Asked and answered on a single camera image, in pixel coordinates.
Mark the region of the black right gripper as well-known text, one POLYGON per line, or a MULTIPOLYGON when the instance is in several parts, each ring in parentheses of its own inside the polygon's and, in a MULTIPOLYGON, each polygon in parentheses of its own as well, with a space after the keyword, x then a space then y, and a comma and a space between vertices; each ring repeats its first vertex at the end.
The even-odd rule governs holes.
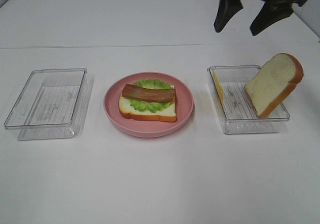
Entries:
MULTIPOLYGON (((288 18, 293 13, 292 4, 303 6, 308 0, 261 0, 264 1, 260 12, 251 23, 249 29, 253 36, 260 34, 269 26, 288 18)), ((214 21, 214 29, 220 33, 229 20, 243 9, 241 0, 219 0, 219 6, 214 21)))

